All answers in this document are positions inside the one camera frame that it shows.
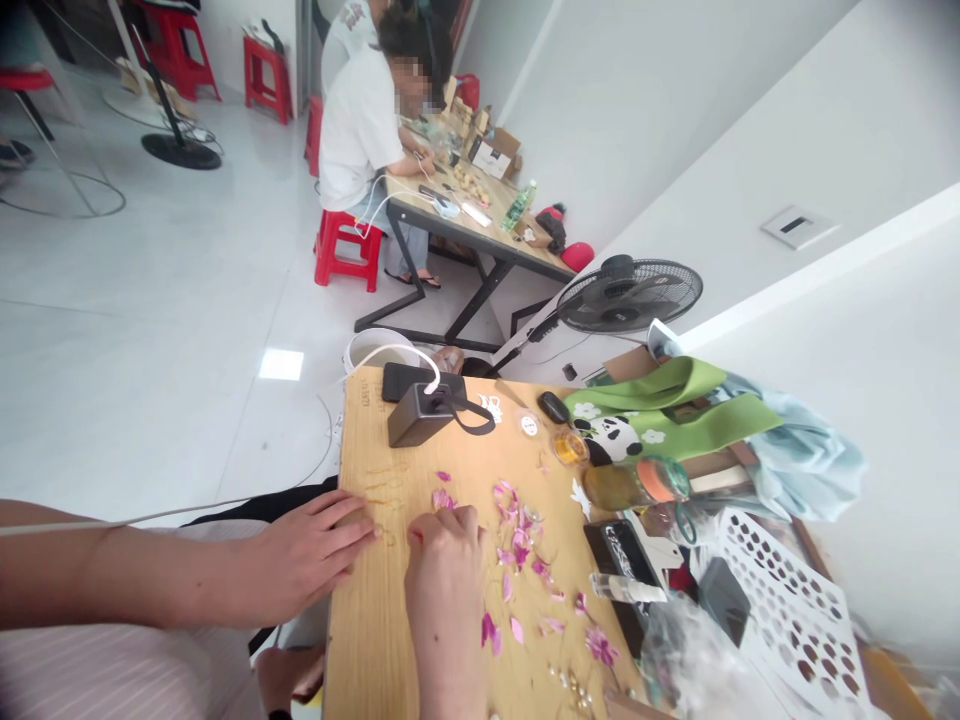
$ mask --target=panda print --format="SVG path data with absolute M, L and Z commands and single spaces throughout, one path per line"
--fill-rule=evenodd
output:
M 643 452 L 643 443 L 637 431 L 622 415 L 596 420 L 577 418 L 573 426 L 581 431 L 594 467 L 623 462 L 628 455 L 635 456 Z

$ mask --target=glass jar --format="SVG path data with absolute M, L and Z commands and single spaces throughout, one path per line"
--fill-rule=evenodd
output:
M 604 510 L 629 510 L 690 497 L 690 480 L 676 460 L 656 456 L 591 467 L 583 480 L 590 502 Z

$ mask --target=clear bottle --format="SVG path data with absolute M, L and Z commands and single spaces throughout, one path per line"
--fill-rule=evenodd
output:
M 637 462 L 591 467 L 583 479 L 590 502 L 616 512 L 690 497 L 690 480 L 676 460 L 649 456 Z
M 523 190 L 517 194 L 517 199 L 507 210 L 507 216 L 500 223 L 500 228 L 506 232 L 512 232 L 517 223 L 523 218 L 524 213 L 533 205 L 533 199 L 537 194 L 537 181 L 531 180 Z

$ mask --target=light switch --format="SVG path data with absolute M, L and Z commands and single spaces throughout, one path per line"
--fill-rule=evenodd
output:
M 838 227 L 840 226 L 822 215 L 791 205 L 760 229 L 794 250 L 801 250 L 826 237 Z

